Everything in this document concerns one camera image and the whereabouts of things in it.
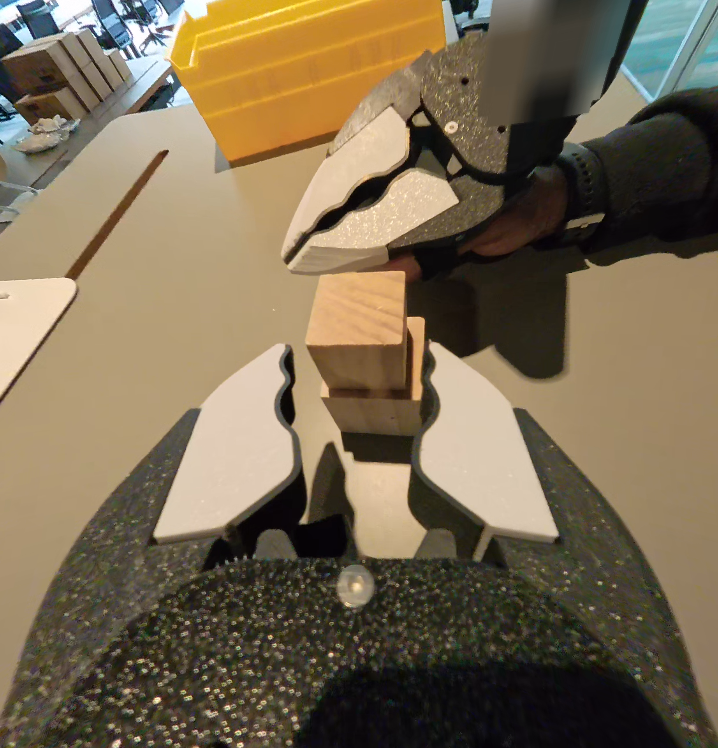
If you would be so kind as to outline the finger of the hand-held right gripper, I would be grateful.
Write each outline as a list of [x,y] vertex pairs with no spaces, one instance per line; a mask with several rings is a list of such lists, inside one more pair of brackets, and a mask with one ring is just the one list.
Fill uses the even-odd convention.
[[373,205],[350,211],[334,227],[313,234],[287,267],[297,275],[329,275],[383,266],[392,242],[457,204],[446,179],[412,168]]
[[295,259],[301,242],[329,212],[343,209],[354,191],[402,166],[410,155],[406,120],[386,107],[333,154],[327,155],[310,181],[283,240],[281,259]]

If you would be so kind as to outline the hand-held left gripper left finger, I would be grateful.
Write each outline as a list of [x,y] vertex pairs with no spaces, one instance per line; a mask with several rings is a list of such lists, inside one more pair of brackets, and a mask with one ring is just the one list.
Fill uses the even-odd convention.
[[293,541],[306,508],[294,383],[292,347],[278,343],[206,398],[153,530],[156,544],[239,536],[252,554],[264,532]]

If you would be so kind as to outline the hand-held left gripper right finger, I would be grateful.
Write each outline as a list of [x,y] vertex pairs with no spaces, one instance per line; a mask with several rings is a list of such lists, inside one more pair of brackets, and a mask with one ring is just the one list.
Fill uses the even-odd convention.
[[495,538],[552,545],[560,533],[510,401],[438,342],[422,371],[425,404],[412,473],[477,532],[470,558]]

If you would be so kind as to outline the large natural wooden cube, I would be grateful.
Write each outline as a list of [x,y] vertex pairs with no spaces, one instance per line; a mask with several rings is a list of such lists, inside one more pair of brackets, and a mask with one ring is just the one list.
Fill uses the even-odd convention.
[[343,433],[414,436],[422,425],[422,365],[426,350],[426,321],[408,318],[407,381],[403,390],[329,388],[321,383],[320,397]]

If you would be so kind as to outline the person's right forearm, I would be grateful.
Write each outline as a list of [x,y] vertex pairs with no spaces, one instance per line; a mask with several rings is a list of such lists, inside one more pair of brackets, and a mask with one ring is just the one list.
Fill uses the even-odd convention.
[[658,99],[580,145],[601,161],[608,196],[606,217],[582,251],[718,233],[718,86]]

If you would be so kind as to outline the person's right hand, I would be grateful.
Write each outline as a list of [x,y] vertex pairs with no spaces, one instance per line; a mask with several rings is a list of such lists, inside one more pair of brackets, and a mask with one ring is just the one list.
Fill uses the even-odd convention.
[[504,257],[556,233],[564,224],[568,208],[568,183],[557,166],[533,171],[528,189],[502,211],[478,236],[457,248],[460,263],[482,257]]

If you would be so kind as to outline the large yellow storage bin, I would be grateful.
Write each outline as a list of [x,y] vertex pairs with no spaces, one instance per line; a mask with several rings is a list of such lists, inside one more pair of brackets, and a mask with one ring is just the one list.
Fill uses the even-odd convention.
[[228,162],[336,133],[391,73],[446,45],[439,1],[219,1],[168,59]]

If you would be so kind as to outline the black wristwatch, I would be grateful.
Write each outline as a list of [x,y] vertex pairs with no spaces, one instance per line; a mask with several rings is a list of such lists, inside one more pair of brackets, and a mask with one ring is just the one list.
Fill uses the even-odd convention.
[[560,246],[591,238],[606,217],[607,183],[603,166],[587,147],[565,142],[556,160],[567,185],[567,207],[558,235]]

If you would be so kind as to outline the white board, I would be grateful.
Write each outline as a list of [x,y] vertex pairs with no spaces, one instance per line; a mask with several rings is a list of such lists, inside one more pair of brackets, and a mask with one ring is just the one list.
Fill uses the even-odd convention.
[[65,277],[0,281],[0,401],[76,294]]

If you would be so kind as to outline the black office chair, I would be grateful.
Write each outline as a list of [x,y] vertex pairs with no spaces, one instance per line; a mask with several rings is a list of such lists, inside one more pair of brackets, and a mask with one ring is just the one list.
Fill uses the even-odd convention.
[[34,40],[61,33],[53,14],[45,1],[30,1],[17,4],[21,20]]
[[112,1],[92,1],[93,13],[100,26],[97,36],[104,50],[127,50],[132,46],[132,35]]

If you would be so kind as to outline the crumpled white plastic wrap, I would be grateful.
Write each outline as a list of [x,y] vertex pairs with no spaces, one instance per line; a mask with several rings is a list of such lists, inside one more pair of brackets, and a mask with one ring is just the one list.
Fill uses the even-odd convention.
[[66,143],[78,129],[81,120],[68,120],[61,115],[40,118],[27,128],[26,135],[11,145],[19,153],[34,155],[55,149]]

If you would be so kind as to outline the stack of cardboard boxes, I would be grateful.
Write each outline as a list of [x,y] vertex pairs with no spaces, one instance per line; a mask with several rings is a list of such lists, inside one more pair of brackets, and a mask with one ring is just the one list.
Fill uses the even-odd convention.
[[132,76],[121,51],[103,49],[89,27],[33,41],[2,63],[22,94],[14,107],[30,125],[82,119]]

